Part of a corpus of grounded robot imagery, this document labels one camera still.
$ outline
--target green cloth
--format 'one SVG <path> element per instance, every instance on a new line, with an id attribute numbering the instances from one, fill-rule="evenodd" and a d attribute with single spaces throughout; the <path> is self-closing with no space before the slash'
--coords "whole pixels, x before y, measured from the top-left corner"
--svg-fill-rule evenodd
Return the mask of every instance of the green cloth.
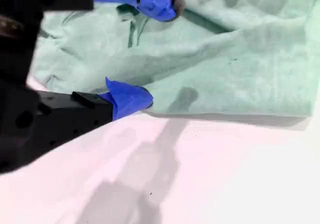
<path id="1" fill-rule="evenodd" d="M 115 4 L 49 13 L 32 75 L 64 93 L 105 92 L 105 76 L 144 86 L 155 114 L 312 114 L 319 1 L 185 1 L 184 15 L 165 23 L 121 21 Z"/>

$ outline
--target fabric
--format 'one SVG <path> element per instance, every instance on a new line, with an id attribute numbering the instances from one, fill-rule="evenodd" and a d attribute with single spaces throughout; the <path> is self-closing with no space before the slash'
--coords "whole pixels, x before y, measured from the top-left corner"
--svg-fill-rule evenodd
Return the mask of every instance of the fabric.
<path id="1" fill-rule="evenodd" d="M 47 14 L 32 74 L 65 93 L 104 93 L 106 76 L 143 86 L 155 114 L 312 114 L 318 0 L 185 1 L 166 23 L 142 14 L 122 22 L 116 4 Z"/>

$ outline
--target blue painter's tape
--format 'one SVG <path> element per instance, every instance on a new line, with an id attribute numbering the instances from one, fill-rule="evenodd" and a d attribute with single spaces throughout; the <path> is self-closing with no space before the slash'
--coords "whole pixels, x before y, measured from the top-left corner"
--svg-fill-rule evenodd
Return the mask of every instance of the blue painter's tape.
<path id="1" fill-rule="evenodd" d="M 154 101 L 153 96 L 140 86 L 111 81 L 105 78 L 109 92 L 99 96 L 113 104 L 113 120 L 147 109 Z"/>

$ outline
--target black metal bracket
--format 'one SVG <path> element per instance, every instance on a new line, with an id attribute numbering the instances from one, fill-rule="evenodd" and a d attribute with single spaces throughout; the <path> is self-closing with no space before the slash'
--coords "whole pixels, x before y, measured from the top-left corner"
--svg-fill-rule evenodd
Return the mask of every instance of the black metal bracket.
<path id="1" fill-rule="evenodd" d="M 113 120 L 113 105 L 98 95 L 26 87 L 43 12 L 92 8 L 93 0 L 0 0 L 0 173 Z"/>

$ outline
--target white surface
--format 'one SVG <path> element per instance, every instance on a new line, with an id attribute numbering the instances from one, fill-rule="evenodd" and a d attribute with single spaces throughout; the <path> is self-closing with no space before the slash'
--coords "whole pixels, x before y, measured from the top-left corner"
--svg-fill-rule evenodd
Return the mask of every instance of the white surface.
<path id="1" fill-rule="evenodd" d="M 0 223 L 320 223 L 320 113 L 206 118 L 136 114 L 0 176 Z"/>

